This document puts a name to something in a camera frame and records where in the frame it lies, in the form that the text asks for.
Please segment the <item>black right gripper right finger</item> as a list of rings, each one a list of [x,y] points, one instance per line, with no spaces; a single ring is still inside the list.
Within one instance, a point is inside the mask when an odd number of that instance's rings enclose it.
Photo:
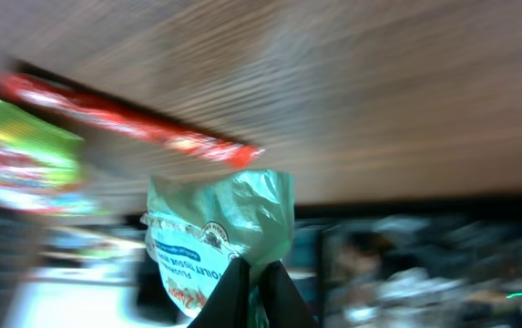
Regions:
[[[319,327],[280,261],[265,268],[259,291],[270,328]]]

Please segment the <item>mint green tissue pack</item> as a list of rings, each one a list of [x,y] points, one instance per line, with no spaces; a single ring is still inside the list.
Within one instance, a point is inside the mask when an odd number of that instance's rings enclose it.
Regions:
[[[233,259],[245,260],[256,281],[268,264],[285,257],[293,205],[292,176],[272,169],[216,179],[152,177],[141,218],[145,243],[179,310],[196,318]]]

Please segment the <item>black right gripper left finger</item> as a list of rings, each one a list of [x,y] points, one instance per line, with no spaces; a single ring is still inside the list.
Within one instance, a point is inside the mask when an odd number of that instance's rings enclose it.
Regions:
[[[250,265],[236,258],[189,328],[246,328],[250,293]]]

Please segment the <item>red Nescafe coffee stick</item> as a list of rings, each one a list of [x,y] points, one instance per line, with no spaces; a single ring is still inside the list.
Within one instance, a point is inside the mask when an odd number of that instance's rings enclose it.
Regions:
[[[212,136],[164,118],[141,113],[96,93],[21,73],[0,76],[0,93],[10,99],[89,126],[174,149],[235,169],[249,166],[263,152],[257,146]]]

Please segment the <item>Haribo gummy candy bag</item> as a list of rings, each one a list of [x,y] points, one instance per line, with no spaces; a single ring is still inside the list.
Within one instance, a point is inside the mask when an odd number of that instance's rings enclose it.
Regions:
[[[81,137],[0,99],[0,206],[37,214],[102,211],[84,190]]]

